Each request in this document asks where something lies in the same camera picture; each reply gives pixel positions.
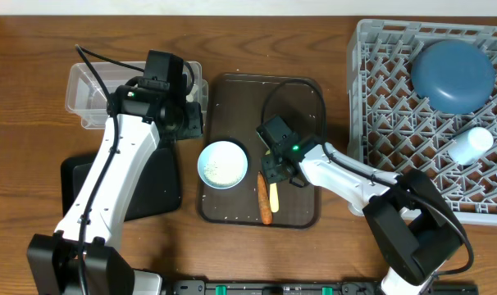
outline orange carrot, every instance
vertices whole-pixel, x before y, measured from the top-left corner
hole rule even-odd
[[[258,202],[259,211],[264,225],[272,223],[271,203],[268,200],[267,183],[261,172],[258,172]]]

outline dark brown tray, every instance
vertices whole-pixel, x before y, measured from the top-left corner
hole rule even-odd
[[[248,171],[241,183],[220,190],[203,182],[198,190],[198,212],[213,223],[264,225],[258,206],[257,175],[267,147],[256,134],[262,104],[286,77],[225,74],[218,79],[205,124],[206,143],[228,140],[238,144],[248,157]],[[287,84],[267,107],[266,118],[278,114],[302,136],[317,132],[321,112],[316,94],[306,85]],[[273,214],[274,227],[306,229],[320,214],[319,189],[297,188],[284,181],[278,185],[280,210]]]

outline wooden table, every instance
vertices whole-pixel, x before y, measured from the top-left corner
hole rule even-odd
[[[349,137],[345,53],[360,17],[0,17],[0,293],[35,293],[26,248],[61,219],[59,165],[97,150],[102,131],[65,111],[70,67],[79,43],[121,61],[143,61],[151,48],[199,61],[213,82],[224,72],[314,78],[325,94],[329,136],[342,151]],[[497,18],[410,18],[497,25]],[[127,222],[122,256],[134,268],[170,279],[381,279],[387,265],[366,221],[346,202],[322,194],[309,230],[214,225],[196,213],[200,140],[179,142],[183,205]],[[455,282],[497,294],[497,228],[466,226],[474,267]],[[465,250],[447,268],[465,263]]]

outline blue plate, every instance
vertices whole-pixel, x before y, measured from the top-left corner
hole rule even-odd
[[[414,90],[436,110],[468,114],[486,104],[495,86],[495,70],[476,46],[441,41],[420,53],[411,71]]]

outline white bowl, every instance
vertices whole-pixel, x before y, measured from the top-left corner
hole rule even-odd
[[[247,155],[235,143],[220,141],[208,145],[198,159],[201,180],[211,188],[232,188],[245,177]]]

